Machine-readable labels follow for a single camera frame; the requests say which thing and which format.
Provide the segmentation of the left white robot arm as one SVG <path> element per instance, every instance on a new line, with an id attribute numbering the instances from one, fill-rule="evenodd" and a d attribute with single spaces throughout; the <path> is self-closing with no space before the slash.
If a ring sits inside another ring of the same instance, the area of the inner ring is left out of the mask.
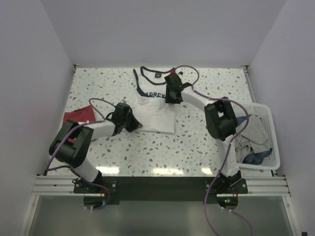
<path id="1" fill-rule="evenodd" d="M 85 181 L 87 190 L 91 193 L 98 192 L 104 184 L 101 172 L 87 158 L 91 141 L 116 136 L 123 130 L 133 132 L 143 127 L 128 104 L 118 103 L 114 107 L 115 110 L 101 120 L 67 120 L 49 147 L 50 159 L 46 170 L 71 169 Z"/>

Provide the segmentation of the white printed tank top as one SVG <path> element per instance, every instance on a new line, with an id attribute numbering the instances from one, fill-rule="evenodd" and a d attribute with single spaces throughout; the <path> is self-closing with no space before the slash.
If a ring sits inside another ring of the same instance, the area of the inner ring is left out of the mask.
<path id="1" fill-rule="evenodd" d="M 142 124 L 144 132 L 175 133 L 178 106 L 165 102 L 166 81 L 164 77 L 174 69 L 159 71 L 141 66 L 133 69 L 136 83 L 136 95 L 133 114 Z"/>

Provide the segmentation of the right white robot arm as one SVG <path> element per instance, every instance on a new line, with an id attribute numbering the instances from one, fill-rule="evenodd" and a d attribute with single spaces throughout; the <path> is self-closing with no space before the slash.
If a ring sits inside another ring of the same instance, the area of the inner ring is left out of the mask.
<path id="1" fill-rule="evenodd" d="M 180 104 L 187 102 L 205 114 L 206 128 L 216 140 L 219 149 L 221 167 L 218 171 L 219 187 L 224 193 L 231 193 L 241 180 L 237 166 L 233 136 L 236 134 L 238 120 L 226 97 L 210 98 L 194 90 L 192 84 L 182 83 L 179 75 L 172 73 L 165 77 L 165 102 Z"/>

